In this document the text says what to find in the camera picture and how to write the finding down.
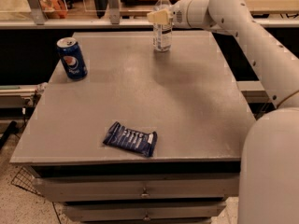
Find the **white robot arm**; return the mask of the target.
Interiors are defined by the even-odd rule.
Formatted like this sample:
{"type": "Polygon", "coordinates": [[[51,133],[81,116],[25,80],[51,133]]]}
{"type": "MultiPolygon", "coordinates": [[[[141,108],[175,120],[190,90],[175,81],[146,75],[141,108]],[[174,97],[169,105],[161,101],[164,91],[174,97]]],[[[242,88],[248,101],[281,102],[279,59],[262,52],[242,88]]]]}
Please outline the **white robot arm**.
{"type": "Polygon", "coordinates": [[[246,136],[237,224],[299,224],[299,59],[252,18],[245,0],[180,0],[147,17],[234,37],[276,108],[246,136]]]}

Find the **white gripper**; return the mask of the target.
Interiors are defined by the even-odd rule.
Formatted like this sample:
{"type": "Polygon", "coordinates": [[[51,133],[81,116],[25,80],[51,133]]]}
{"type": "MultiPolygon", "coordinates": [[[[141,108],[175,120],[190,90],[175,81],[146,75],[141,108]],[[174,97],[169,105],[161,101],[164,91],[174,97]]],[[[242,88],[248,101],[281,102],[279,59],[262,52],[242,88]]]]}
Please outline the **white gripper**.
{"type": "Polygon", "coordinates": [[[172,21],[176,28],[189,28],[188,24],[188,6],[191,0],[179,0],[173,6],[171,6],[171,12],[169,9],[160,9],[158,11],[152,11],[147,14],[148,21],[155,24],[167,25],[172,21]]]}

